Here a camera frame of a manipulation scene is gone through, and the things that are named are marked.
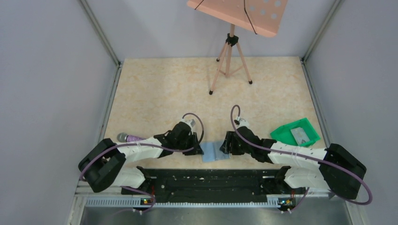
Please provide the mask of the beige card holder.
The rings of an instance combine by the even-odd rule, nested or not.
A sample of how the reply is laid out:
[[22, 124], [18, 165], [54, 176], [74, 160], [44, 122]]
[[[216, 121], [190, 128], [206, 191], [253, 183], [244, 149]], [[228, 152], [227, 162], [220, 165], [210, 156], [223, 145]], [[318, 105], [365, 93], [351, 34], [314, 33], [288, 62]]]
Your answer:
[[200, 147], [203, 150], [202, 162], [209, 163], [214, 161], [230, 159], [229, 154], [225, 154], [220, 150], [222, 144], [223, 141], [201, 143]]

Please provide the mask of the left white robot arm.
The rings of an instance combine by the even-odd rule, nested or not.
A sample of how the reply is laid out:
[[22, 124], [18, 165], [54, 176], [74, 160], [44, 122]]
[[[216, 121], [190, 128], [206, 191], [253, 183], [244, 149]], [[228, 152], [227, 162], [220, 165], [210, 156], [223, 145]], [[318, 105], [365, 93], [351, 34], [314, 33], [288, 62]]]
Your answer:
[[144, 159], [164, 158], [173, 153], [195, 155], [202, 153], [201, 138], [193, 131], [195, 120], [180, 120], [166, 133], [132, 142], [100, 141], [78, 164], [80, 180], [93, 192], [109, 187], [131, 187], [138, 193], [149, 191], [151, 182], [143, 169], [127, 165]]

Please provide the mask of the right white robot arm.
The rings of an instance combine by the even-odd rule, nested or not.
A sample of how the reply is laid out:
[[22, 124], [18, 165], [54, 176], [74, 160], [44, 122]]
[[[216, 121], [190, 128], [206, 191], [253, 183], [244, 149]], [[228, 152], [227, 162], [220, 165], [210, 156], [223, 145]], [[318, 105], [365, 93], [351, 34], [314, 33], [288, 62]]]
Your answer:
[[355, 200], [361, 183], [349, 172], [363, 179], [366, 167], [349, 151], [332, 143], [327, 148], [288, 145], [274, 139], [260, 139], [248, 127], [228, 131], [220, 151], [225, 154], [249, 154], [261, 163], [281, 165], [275, 187], [281, 193], [293, 188], [319, 188]]

